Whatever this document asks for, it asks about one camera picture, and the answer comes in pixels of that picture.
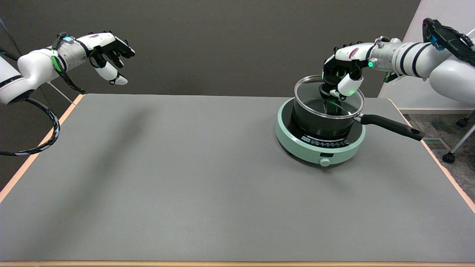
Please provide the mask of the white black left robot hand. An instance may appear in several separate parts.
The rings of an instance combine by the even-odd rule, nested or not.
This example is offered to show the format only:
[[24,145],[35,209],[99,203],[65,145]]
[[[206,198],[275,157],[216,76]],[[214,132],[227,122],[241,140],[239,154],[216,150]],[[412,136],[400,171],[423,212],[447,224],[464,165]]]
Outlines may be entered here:
[[127,40],[121,40],[112,32],[102,32],[88,36],[90,41],[89,62],[100,77],[110,85],[124,86],[127,78],[118,69],[124,67],[122,58],[130,59],[135,56]]

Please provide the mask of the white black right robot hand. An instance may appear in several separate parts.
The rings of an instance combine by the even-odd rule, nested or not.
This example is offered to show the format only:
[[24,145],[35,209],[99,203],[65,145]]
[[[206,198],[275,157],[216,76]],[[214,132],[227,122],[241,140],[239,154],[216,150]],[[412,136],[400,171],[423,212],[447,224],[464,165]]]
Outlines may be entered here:
[[322,70],[322,79],[331,88],[331,96],[346,100],[359,90],[364,80],[363,68],[368,67],[373,48],[373,43],[362,42],[334,47],[334,54],[326,59]]

